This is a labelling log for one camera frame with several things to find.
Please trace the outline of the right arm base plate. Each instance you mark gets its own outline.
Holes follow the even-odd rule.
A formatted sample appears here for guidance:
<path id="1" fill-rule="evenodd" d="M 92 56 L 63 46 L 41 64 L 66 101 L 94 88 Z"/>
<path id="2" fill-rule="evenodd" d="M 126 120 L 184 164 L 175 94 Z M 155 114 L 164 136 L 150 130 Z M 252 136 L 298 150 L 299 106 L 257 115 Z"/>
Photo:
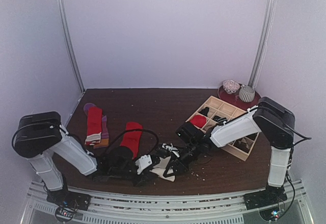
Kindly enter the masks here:
<path id="1" fill-rule="evenodd" d="M 262 208 L 270 205 L 275 205 L 279 201 L 286 201 L 287 194 L 273 193 L 267 190 L 257 191 L 253 193 L 247 193 L 243 196 L 244 203 L 247 210 L 252 210 L 256 208 Z"/>

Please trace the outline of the cream sock with brown toe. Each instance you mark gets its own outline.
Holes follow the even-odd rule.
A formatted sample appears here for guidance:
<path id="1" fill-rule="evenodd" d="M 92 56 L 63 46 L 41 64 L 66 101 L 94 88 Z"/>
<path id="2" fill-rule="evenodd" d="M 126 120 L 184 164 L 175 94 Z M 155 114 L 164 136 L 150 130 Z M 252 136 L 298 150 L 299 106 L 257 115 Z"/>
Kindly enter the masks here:
<path id="1" fill-rule="evenodd" d="M 170 176 L 170 177 L 164 177 L 164 172 L 167 168 L 167 165 L 170 161 L 171 157 L 166 157 L 166 158 L 161 158 L 160 157 L 160 162 L 159 164 L 155 165 L 153 169 L 150 170 L 150 172 L 156 174 L 159 178 L 174 182 L 175 181 L 175 176 Z"/>

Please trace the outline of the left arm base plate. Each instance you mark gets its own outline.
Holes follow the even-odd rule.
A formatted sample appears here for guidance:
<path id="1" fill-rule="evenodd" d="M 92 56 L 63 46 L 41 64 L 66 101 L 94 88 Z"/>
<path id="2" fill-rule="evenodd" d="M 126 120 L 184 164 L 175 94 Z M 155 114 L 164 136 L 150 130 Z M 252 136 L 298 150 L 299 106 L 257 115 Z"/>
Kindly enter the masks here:
<path id="1" fill-rule="evenodd" d="M 46 200 L 58 206 L 87 211 L 91 196 L 69 190 L 49 191 Z"/>

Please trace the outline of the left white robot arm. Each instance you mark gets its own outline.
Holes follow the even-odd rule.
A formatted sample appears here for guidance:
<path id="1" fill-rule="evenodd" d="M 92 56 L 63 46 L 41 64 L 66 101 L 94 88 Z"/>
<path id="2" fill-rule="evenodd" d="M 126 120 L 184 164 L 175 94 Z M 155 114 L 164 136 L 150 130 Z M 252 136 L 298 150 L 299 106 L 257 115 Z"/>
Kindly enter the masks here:
<path id="1" fill-rule="evenodd" d="M 118 146 L 96 156 L 67 131 L 56 111 L 23 116 L 11 144 L 63 206 L 73 202 L 73 194 L 64 187 L 64 176 L 55 166 L 52 152 L 73 165 L 82 175 L 100 182 L 123 179 L 138 185 L 155 176 L 151 170 L 160 163 L 160 158 L 155 155 L 135 159 L 131 149 L 126 146 Z"/>

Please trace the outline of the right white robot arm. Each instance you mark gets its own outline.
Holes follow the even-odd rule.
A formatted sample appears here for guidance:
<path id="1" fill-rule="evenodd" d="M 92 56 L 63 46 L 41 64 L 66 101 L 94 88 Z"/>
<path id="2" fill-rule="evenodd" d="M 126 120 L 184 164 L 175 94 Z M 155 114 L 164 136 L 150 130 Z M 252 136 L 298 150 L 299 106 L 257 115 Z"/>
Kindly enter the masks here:
<path id="1" fill-rule="evenodd" d="M 268 97 L 244 114 L 219 123 L 203 132 L 191 122 L 183 123 L 176 134 L 186 143 L 178 156 L 171 157 L 163 173 L 164 177 L 179 175 L 188 170 L 189 164 L 212 146 L 222 148 L 232 141 L 255 133 L 262 133 L 271 146 L 268 188 L 261 193 L 265 204 L 272 204 L 281 195 L 287 169 L 290 166 L 294 141 L 295 115 Z"/>

